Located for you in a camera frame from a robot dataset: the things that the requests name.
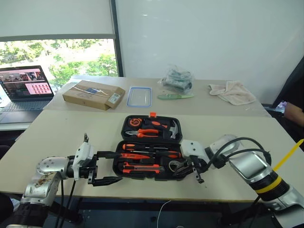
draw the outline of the yellow tape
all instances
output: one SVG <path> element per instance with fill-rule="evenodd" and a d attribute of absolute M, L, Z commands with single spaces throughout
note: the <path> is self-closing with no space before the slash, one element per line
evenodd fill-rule
<path fill-rule="evenodd" d="M 290 158 L 291 155 L 293 155 L 295 150 L 298 149 L 298 147 L 303 143 L 303 141 L 304 139 L 301 139 L 296 145 L 294 145 L 290 152 L 274 167 L 274 171 L 277 171 L 281 167 L 281 165 L 283 165 L 285 161 L 287 161 L 287 159 Z"/>
<path fill-rule="evenodd" d="M 266 186 L 262 189 L 259 189 L 259 190 L 255 190 L 255 191 L 258 194 L 268 192 L 268 191 L 274 189 L 276 186 L 278 186 L 279 183 L 281 183 L 281 181 L 282 181 L 282 178 L 280 176 L 278 176 L 277 179 L 274 182 L 272 182 L 271 184 L 269 184 L 268 186 Z"/>

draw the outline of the tree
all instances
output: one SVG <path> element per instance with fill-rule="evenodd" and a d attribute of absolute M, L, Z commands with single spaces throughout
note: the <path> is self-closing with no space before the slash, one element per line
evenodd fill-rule
<path fill-rule="evenodd" d="M 45 50 L 43 40 L 0 42 L 0 64 L 32 61 Z"/>
<path fill-rule="evenodd" d="M 70 49 L 86 49 L 97 42 L 103 42 L 99 39 L 56 39 L 51 46 L 55 49 L 70 48 Z"/>
<path fill-rule="evenodd" d="M 71 62 L 64 65 L 51 65 L 49 67 L 50 72 L 55 77 L 54 80 L 50 80 L 52 84 L 59 84 L 60 86 L 68 82 L 72 75 L 79 74 L 79 70 L 84 65 L 84 62 Z"/>
<path fill-rule="evenodd" d="M 87 63 L 86 73 L 95 76 L 117 77 L 117 65 L 115 55 L 102 54 L 97 61 Z"/>
<path fill-rule="evenodd" d="M 59 55 L 59 54 L 56 54 L 53 56 L 53 59 L 55 59 L 57 62 L 62 62 L 64 61 L 63 58 Z"/>

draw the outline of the clear lid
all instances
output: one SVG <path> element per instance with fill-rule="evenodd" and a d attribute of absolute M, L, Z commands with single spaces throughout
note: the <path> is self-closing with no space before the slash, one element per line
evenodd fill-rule
<path fill-rule="evenodd" d="M 148 87 L 130 87 L 127 106 L 151 107 L 152 89 Z"/>

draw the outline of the plastic bag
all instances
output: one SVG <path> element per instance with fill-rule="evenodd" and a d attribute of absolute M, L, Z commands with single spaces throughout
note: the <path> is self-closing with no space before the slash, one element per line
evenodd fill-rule
<path fill-rule="evenodd" d="M 185 71 L 176 65 L 170 66 L 170 69 L 160 83 L 163 87 L 178 94 L 188 95 L 192 93 L 192 84 L 194 77 L 189 71 Z"/>

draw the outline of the white table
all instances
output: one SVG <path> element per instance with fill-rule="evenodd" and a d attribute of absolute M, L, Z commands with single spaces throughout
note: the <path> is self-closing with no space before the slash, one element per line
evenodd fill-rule
<path fill-rule="evenodd" d="M 26 130 L 31 123 L 4 123 L 0 124 L 0 131 Z"/>
<path fill-rule="evenodd" d="M 64 85 L 54 96 L 53 100 L 45 107 L 45 110 L 73 110 L 105 112 L 99 109 L 71 104 L 64 101 L 62 94 L 75 85 L 75 81 L 91 80 L 113 86 L 119 86 L 126 91 L 122 101 L 116 109 L 108 109 L 106 112 L 137 113 L 149 114 L 187 114 L 187 115 L 221 115 L 221 116 L 264 116 L 270 117 L 269 113 L 262 105 L 255 101 L 251 104 L 235 106 L 225 102 L 217 96 L 209 94 L 209 84 L 225 85 L 223 80 L 195 80 L 193 83 L 194 97 L 178 100 L 160 100 L 160 94 L 173 93 L 163 89 L 158 85 L 159 79 L 150 78 L 126 78 L 126 77 L 107 77 L 107 76 L 73 76 L 70 83 Z M 143 86 L 152 88 L 152 106 L 149 108 L 127 107 L 126 102 L 131 86 Z"/>
<path fill-rule="evenodd" d="M 86 132 L 97 150 L 115 151 L 122 140 L 120 131 L 126 113 L 85 111 L 43 111 L 32 125 L 0 160 L 0 191 L 23 193 L 35 173 L 36 164 L 48 156 L 74 155 Z M 184 139 L 201 142 L 207 147 L 226 133 L 256 139 L 271 151 L 276 165 L 295 144 L 273 118 L 202 115 L 170 115 L 179 119 Z M 253 146 L 250 142 L 244 145 Z M 304 153 L 298 149 L 278 171 L 304 195 Z M 98 161 L 98 178 L 112 176 L 111 159 Z M 75 195 L 84 197 L 119 197 L 175 200 L 247 201 L 255 192 L 226 165 L 220 170 L 202 174 L 205 183 L 198 184 L 190 174 L 182 181 L 133 180 L 123 178 L 118 183 L 93 187 L 82 179 L 76 184 Z M 71 189 L 73 179 L 65 181 Z"/>

